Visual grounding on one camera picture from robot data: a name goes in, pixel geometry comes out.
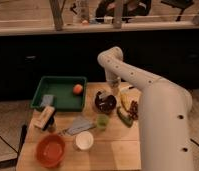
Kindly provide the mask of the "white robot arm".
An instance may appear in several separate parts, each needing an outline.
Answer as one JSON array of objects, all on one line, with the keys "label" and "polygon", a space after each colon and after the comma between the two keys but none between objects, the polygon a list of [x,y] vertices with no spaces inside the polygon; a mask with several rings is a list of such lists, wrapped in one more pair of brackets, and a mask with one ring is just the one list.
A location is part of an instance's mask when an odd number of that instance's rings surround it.
[{"label": "white robot arm", "polygon": [[191,94],[162,76],[125,63],[117,46],[101,52],[97,60],[110,87],[125,80],[140,91],[141,171],[194,171],[188,129]]}]

